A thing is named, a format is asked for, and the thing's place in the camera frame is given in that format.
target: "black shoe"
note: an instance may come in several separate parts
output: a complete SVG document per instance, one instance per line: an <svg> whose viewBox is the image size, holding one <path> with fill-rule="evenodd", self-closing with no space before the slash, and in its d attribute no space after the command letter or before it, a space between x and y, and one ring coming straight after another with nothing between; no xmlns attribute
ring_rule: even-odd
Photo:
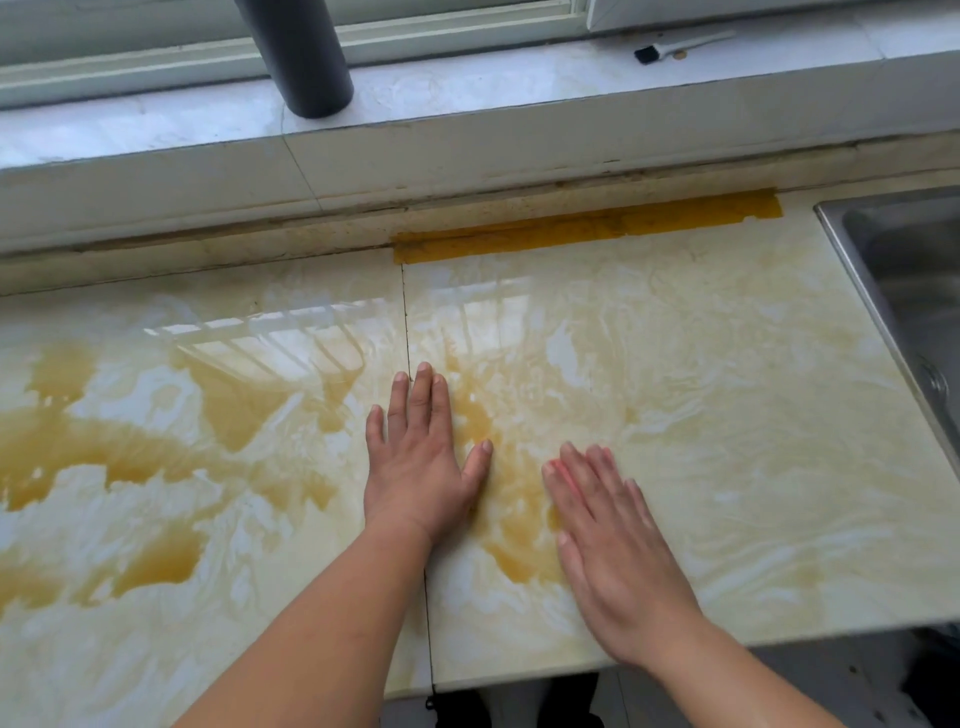
<svg viewBox="0 0 960 728"><path fill-rule="evenodd" d="M603 728L603 721L590 712L599 679L599 673L587 672L551 680L537 728Z"/></svg>
<svg viewBox="0 0 960 728"><path fill-rule="evenodd" d="M431 695L426 709L437 712L437 728L491 728L490 713L477 691Z"/></svg>

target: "glossy countertop surface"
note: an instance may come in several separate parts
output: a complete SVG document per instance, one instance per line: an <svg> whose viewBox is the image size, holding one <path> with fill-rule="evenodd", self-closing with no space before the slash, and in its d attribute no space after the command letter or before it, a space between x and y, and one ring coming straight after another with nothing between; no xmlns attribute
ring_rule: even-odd
<svg viewBox="0 0 960 728"><path fill-rule="evenodd" d="M540 485L564 440L613 448L745 643L960 614L960 485L818 201L405 270L411 360L450 372L461 446L497 446L474 522L427 574L438 687L607 662Z"/></svg>
<svg viewBox="0 0 960 728"><path fill-rule="evenodd" d="M349 544L402 299L381 251L0 300L0 722L172 723Z"/></svg>
<svg viewBox="0 0 960 728"><path fill-rule="evenodd" d="M421 360L449 375L458 448L497 450L390 696L431 667L453 690L607 662L540 485L567 439L613 448L741 641L960 615L960 484L813 213L828 194L519 253L0 299L5 724L171 722L360 531L364 418Z"/></svg>

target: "finger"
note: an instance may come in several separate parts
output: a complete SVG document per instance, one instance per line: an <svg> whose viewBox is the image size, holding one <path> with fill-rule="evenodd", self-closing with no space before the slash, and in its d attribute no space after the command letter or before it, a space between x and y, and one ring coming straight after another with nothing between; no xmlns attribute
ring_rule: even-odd
<svg viewBox="0 0 960 728"><path fill-rule="evenodd" d="M616 499L627 496L627 489L623 486L623 480L617 473L616 468L611 464L611 460L599 445L591 445L587 448L587 461L593 468L600 482L603 483L607 492Z"/></svg>
<svg viewBox="0 0 960 728"><path fill-rule="evenodd" d="M589 583L584 570L584 555L580 552L577 542L566 531L557 534L557 555L560 557L560 566L564 569L566 580L570 582L570 589L578 604L589 599Z"/></svg>
<svg viewBox="0 0 960 728"><path fill-rule="evenodd" d="M406 372L397 372L390 390L387 409L387 439L396 442L407 431L407 391L410 389Z"/></svg>
<svg viewBox="0 0 960 728"><path fill-rule="evenodd" d="M634 501L634 507L636 508L636 513L640 516L640 520L643 522L647 528L657 529L657 522L654 521L653 514L650 513L650 507L647 505L647 499L643 496L643 491L640 490L640 486L636 484L636 481L633 478L629 478L626 482L627 492L630 493L631 498Z"/></svg>
<svg viewBox="0 0 960 728"><path fill-rule="evenodd" d="M560 459L564 461L564 465L580 488L584 502L594 519L598 522L607 522L616 518L610 493L580 451L570 443L564 443L560 448Z"/></svg>
<svg viewBox="0 0 960 728"><path fill-rule="evenodd" d="M550 461L543 464L540 471L540 475L543 477L543 485L546 487L547 493L550 494L553 504L557 506L564 528L572 533L575 538L583 541L588 538L593 517L590 515L583 498L566 482L554 462Z"/></svg>
<svg viewBox="0 0 960 728"><path fill-rule="evenodd" d="M367 452L373 453L383 447L383 409L375 404L367 415Z"/></svg>
<svg viewBox="0 0 960 728"><path fill-rule="evenodd" d="M467 456L467 462L464 463L464 469L461 471L461 478L467 487L470 497L476 497L480 491L480 485L490 473L490 463L493 458L493 443L490 440L484 440L480 445L476 445Z"/></svg>
<svg viewBox="0 0 960 728"><path fill-rule="evenodd" d="M613 451L610 448L603 448L603 453L607 456L607 459L610 461L611 467L616 471L616 474L620 475L620 469L616 467L616 458L613 457Z"/></svg>
<svg viewBox="0 0 960 728"><path fill-rule="evenodd" d="M446 379L433 377L433 392L430 395L430 434L437 434L446 442L453 442L453 413L450 411L450 390Z"/></svg>
<svg viewBox="0 0 960 728"><path fill-rule="evenodd" d="M580 501L583 501L584 494L580 492L580 487L577 485L577 481L573 479L573 475L570 474L570 471L566 468L566 465L564 465L564 461L558 458L556 460L551 460L550 464L557 469L557 472L560 473L566 484L570 486L573 494L579 498Z"/></svg>
<svg viewBox="0 0 960 728"><path fill-rule="evenodd" d="M407 428L426 432L430 425L430 390L433 386L433 368L425 361L417 367L417 378L410 392L407 408Z"/></svg>

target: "forearm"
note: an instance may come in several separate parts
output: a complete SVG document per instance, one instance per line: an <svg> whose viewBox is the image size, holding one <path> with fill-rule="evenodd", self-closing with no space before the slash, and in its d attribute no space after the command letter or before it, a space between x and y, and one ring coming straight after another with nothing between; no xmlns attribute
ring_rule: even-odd
<svg viewBox="0 0 960 728"><path fill-rule="evenodd" d="M192 726L374 725L430 551L425 533L373 522L180 720Z"/></svg>
<svg viewBox="0 0 960 728"><path fill-rule="evenodd" d="M842 728L706 619L653 671L695 728Z"/></svg>

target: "window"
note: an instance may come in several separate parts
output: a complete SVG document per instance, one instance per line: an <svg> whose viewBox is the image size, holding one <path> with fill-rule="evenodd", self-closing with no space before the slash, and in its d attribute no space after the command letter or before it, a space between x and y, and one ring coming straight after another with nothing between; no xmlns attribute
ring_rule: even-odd
<svg viewBox="0 0 960 728"><path fill-rule="evenodd" d="M587 32L588 0L327 0L351 65ZM233 0L0 0L0 108L265 76Z"/></svg>
<svg viewBox="0 0 960 728"><path fill-rule="evenodd" d="M840 2L842 0L593 0L588 26L598 32Z"/></svg>

